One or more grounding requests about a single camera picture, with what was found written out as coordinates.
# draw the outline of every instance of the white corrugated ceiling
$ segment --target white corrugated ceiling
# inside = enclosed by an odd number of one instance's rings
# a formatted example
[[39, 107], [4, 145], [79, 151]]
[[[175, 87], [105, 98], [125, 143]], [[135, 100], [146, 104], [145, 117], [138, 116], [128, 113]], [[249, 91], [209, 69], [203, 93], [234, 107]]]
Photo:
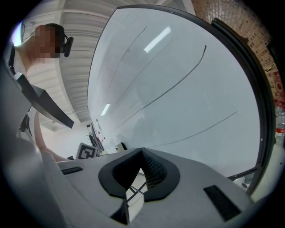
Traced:
[[[68, 58], [50, 60], [28, 71], [31, 84], [49, 93], [57, 105], [75, 122], [90, 120], [87, 108], [87, 86], [91, 61], [100, 34], [118, 6], [130, 4], [169, 4], [177, 0], [44, 0], [24, 20], [24, 40], [34, 29], [47, 23], [65, 28], [68, 37], [74, 37]], [[63, 128], [44, 116], [41, 125], [52, 131]]]

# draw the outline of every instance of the water bottle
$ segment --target water bottle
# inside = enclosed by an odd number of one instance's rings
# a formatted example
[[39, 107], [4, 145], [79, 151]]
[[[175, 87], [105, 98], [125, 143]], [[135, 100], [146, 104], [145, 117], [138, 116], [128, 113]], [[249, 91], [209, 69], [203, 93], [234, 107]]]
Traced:
[[275, 114], [276, 114], [276, 144], [282, 146], [285, 138], [285, 106], [281, 101], [275, 102]]

